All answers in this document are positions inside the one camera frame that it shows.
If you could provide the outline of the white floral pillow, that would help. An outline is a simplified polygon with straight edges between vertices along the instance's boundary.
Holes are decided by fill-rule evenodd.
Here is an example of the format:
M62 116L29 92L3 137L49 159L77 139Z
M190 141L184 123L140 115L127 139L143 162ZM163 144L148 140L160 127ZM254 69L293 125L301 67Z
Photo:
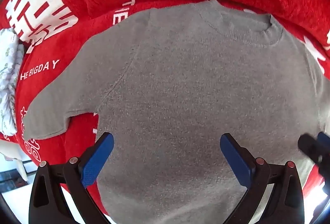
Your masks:
M14 29L1 29L1 133L5 136L17 132L15 93L24 54Z

